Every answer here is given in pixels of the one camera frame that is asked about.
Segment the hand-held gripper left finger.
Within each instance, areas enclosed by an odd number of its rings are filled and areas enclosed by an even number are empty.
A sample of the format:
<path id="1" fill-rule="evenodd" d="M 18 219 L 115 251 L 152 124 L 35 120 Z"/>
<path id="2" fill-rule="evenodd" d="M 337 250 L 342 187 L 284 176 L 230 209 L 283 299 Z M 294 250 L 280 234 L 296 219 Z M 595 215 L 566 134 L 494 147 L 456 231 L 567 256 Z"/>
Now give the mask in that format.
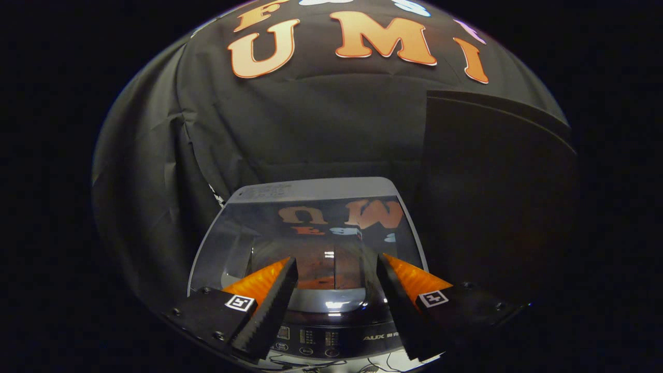
<path id="1" fill-rule="evenodd" d="M 231 359 L 267 358 L 298 282 L 296 259 L 287 257 L 223 290 L 204 286 L 163 312 L 177 331 Z"/>

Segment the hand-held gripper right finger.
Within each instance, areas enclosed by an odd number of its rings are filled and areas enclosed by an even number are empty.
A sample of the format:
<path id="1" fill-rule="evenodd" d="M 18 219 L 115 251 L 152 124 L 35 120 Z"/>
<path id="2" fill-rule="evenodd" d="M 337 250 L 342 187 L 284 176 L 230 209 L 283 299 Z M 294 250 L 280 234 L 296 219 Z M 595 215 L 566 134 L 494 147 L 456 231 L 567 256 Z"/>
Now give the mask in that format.
<path id="1" fill-rule="evenodd" d="M 443 254 L 429 270 L 388 253 L 377 278 L 406 354 L 421 361 L 497 344 L 505 323 L 532 298 L 532 276 L 515 261 Z"/>

